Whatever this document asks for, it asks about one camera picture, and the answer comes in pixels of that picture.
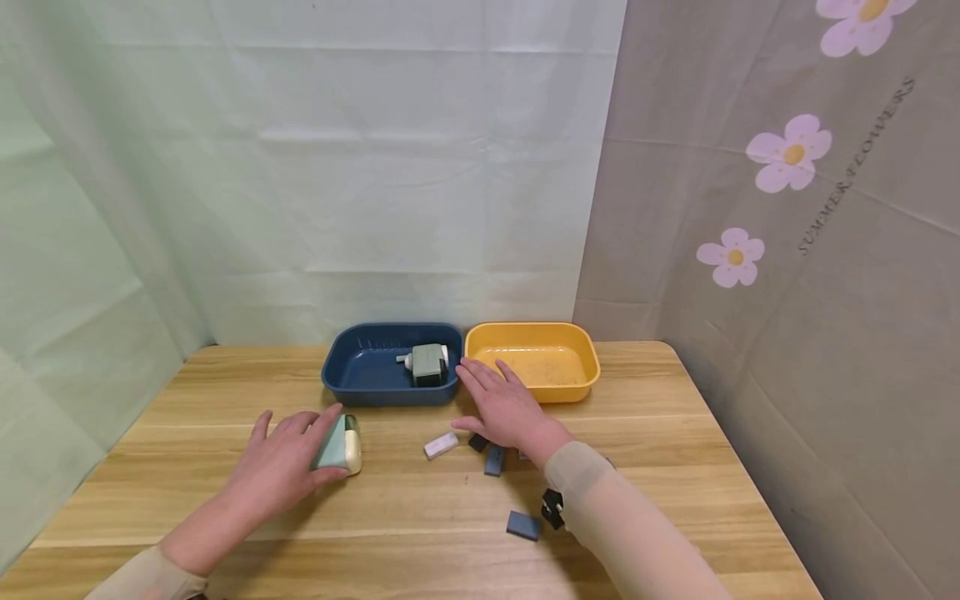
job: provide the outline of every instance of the green pencil sharpener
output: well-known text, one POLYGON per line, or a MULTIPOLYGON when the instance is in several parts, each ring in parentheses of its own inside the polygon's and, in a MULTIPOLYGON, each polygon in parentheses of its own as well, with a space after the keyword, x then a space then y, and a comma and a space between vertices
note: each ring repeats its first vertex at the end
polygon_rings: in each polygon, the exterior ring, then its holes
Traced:
POLYGON ((450 358, 446 346, 423 344, 414 346, 409 354, 396 358, 414 376, 415 388, 436 388, 446 381, 446 365, 450 358))
POLYGON ((310 467, 314 470, 324 467, 345 468, 350 475, 355 475, 362 466, 357 419, 354 415, 341 415, 326 433, 326 439, 310 467))

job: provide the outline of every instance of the curtain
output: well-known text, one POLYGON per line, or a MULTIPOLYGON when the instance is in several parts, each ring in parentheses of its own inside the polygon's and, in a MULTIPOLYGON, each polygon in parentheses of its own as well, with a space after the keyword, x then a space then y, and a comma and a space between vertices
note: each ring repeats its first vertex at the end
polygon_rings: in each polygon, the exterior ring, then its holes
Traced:
POLYGON ((828 598, 960 589, 958 23, 627 10, 575 321, 678 351, 828 598))
POLYGON ((0 564, 196 348, 569 320, 625 5, 0 3, 0 564))

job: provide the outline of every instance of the pink flower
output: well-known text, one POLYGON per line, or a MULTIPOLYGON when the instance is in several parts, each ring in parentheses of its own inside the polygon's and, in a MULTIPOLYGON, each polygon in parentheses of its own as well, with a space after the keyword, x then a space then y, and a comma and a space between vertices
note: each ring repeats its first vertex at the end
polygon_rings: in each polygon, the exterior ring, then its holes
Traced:
POLYGON ((894 31, 894 16, 917 0, 817 0, 817 14, 842 19, 820 40, 820 49, 829 57, 845 57, 853 49, 868 57, 886 43, 894 31))
POLYGON ((813 161, 823 158, 833 144, 833 134, 820 129, 820 119, 801 114, 786 124, 784 137, 760 133, 747 146, 753 162, 767 166, 756 174, 756 187, 768 194, 780 192, 787 184, 802 190, 813 181, 813 161))
POLYGON ((756 265, 763 256, 763 240, 750 239, 741 228, 729 228, 720 236, 723 246, 704 244, 697 249, 697 260, 715 265, 713 280, 717 285, 732 288, 739 281, 752 285, 756 281, 756 265))

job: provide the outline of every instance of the beige sleeve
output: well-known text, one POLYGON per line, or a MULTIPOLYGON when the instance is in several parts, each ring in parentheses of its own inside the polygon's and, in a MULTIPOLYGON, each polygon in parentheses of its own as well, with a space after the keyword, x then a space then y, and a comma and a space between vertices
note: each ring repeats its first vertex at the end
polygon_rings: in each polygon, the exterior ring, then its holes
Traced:
POLYGON ((703 557, 593 448, 570 442, 547 462, 566 528, 624 598, 730 598, 703 557))
POLYGON ((188 600, 205 589, 206 579, 171 563, 154 546, 121 566, 86 600, 188 600))

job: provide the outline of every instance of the white curtain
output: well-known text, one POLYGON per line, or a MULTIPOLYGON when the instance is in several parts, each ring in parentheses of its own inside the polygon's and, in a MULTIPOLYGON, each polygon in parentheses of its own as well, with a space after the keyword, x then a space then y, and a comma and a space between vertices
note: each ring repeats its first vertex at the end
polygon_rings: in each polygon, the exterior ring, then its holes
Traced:
POLYGON ((625 4, 0 1, 0 564, 204 344, 569 320, 625 4))

